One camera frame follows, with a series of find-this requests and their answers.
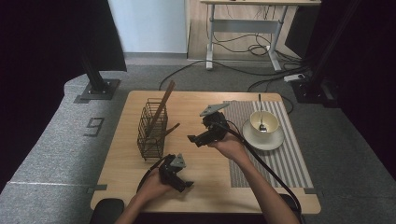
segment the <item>white saucer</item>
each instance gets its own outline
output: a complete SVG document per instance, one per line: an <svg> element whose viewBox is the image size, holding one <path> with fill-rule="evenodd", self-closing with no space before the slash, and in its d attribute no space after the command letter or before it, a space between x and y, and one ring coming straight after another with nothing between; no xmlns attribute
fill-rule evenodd
<svg viewBox="0 0 396 224"><path fill-rule="evenodd" d="M245 139L253 147L260 150L274 150L280 147L285 140L285 134L280 126L276 131L268 134L268 136L259 137L253 132L248 120L245 121L244 126L242 127L242 135L244 135Z"/></svg>

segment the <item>gray padded mat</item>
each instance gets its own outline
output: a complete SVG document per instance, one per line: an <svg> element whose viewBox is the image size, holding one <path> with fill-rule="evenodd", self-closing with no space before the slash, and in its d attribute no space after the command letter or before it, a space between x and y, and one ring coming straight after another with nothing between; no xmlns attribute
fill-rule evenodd
<svg viewBox="0 0 396 224"><path fill-rule="evenodd" d="M254 111L260 110L260 102L226 101L230 104L224 109L225 117L232 121L242 132L244 122ZM294 131L291 128L288 114L282 102L262 102L262 109L273 113L279 120L279 125L285 134L283 144L274 150L264 151L255 149L262 160L291 188L313 188L311 177L306 169L303 155L298 146ZM259 171L275 188L280 184L248 153ZM230 175L232 188L248 188L239 167L230 160Z"/></svg>

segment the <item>metal wire basket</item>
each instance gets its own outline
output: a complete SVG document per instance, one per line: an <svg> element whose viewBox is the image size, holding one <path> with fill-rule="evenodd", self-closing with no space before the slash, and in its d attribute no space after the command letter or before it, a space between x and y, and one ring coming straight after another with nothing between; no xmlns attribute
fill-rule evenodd
<svg viewBox="0 0 396 224"><path fill-rule="evenodd" d="M161 99L148 98L146 106L143 108L142 115L139 122L139 134L137 136L137 146L143 159L147 158L162 158L164 134L166 132L166 125L168 116L166 106L163 108L160 116L152 127L151 132L148 133L149 125L151 124L155 113L160 105Z"/></svg>

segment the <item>gray floor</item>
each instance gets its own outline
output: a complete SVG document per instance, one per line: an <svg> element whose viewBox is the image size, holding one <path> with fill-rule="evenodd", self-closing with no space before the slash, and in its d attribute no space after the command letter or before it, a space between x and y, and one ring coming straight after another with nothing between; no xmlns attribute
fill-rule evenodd
<svg viewBox="0 0 396 224"><path fill-rule="evenodd" d="M88 79L77 77L64 86L65 97L46 131L0 195L1 223L88 223L90 201L129 91L158 90L168 75L192 63L182 59L127 59L128 72L103 72L118 78L111 101L74 104ZM268 63L227 63L256 73L269 73ZM252 76L203 63L171 79L175 91L247 91L267 77ZM264 91L265 85L253 91ZM338 108L297 104L291 86L282 80L269 88L293 101L290 114L297 140L322 210L305 216L306 223L396 223L396 183ZM96 137L91 118L103 118Z"/></svg>

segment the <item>desk leg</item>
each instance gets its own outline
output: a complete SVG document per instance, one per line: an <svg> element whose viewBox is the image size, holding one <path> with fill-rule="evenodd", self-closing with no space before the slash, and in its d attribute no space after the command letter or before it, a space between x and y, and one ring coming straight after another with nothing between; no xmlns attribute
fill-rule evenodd
<svg viewBox="0 0 396 224"><path fill-rule="evenodd" d="M209 25L209 43L207 44L206 49L206 70L213 69L213 21L215 19L215 5L210 5L210 25Z"/></svg>
<svg viewBox="0 0 396 224"><path fill-rule="evenodd" d="M274 67L274 69L276 71L282 70L282 68L279 65L279 61L277 60L275 48L276 48L277 40L279 39L280 31L282 30L282 25L283 25L283 22L285 20L285 16L286 16L286 12L287 11L288 11L288 6L284 6L283 7L283 12L282 12L282 17L280 18L280 20L279 20L279 22L277 24L277 27L276 27L276 31L274 33L274 40L271 43L271 46L267 46L268 55L270 56L271 62L272 62L273 67Z"/></svg>

